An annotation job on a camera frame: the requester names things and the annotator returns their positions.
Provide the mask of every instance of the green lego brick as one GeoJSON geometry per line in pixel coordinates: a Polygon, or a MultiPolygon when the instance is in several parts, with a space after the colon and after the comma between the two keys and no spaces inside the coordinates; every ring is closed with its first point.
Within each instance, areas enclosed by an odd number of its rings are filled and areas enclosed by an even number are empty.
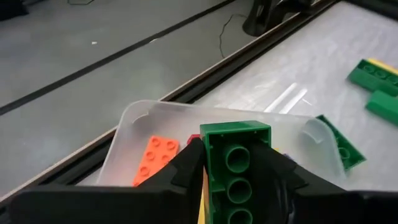
{"type": "Polygon", "coordinates": [[[376,91],[381,90],[391,96],[398,95],[398,75],[378,67],[367,60],[362,60],[348,75],[353,83],[363,88],[376,91]]]}
{"type": "Polygon", "coordinates": [[[366,161],[366,158],[325,118],[324,115],[317,116],[317,119],[323,121],[333,131],[345,171],[366,161]]]}
{"type": "Polygon", "coordinates": [[[381,91],[375,91],[366,108],[374,114],[398,125],[398,99],[381,91]]]}
{"type": "Polygon", "coordinates": [[[251,224],[255,214],[248,177],[250,152],[245,142],[259,139],[271,146],[271,127],[258,121],[200,125],[207,175],[204,190],[207,224],[251,224]]]}

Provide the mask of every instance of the red lego brick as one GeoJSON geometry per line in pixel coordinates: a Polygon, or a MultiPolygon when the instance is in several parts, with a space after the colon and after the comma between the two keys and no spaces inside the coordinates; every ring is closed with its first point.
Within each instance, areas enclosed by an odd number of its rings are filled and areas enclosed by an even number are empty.
{"type": "Polygon", "coordinates": [[[177,140],[160,136],[150,137],[136,177],[132,181],[133,186],[137,187],[166,166],[178,153],[179,147],[177,140]]]}
{"type": "Polygon", "coordinates": [[[200,134],[191,134],[191,136],[189,137],[187,144],[190,144],[192,139],[194,138],[200,138],[200,134]]]}

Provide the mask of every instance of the translucent plastic bin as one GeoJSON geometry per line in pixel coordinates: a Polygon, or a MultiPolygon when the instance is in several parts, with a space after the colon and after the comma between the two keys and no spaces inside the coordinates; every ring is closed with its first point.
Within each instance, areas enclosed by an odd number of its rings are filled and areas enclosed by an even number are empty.
{"type": "Polygon", "coordinates": [[[178,139],[182,150],[191,134],[200,133],[200,124],[245,120],[271,125],[272,147],[314,174],[335,184],[345,178],[333,133],[317,119],[144,100],[124,111],[98,185],[132,186],[153,135],[178,139]]]}

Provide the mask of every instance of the plastic container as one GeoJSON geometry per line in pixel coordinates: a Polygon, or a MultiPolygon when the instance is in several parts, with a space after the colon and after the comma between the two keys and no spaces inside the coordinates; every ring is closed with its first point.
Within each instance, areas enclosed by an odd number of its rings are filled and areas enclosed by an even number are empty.
{"type": "Polygon", "coordinates": [[[143,100],[124,111],[97,184],[132,186],[153,135],[179,140],[182,150],[191,134],[200,132],[200,124],[245,120],[271,125],[272,147],[310,172],[334,184],[345,178],[335,137],[315,118],[143,100]]]}

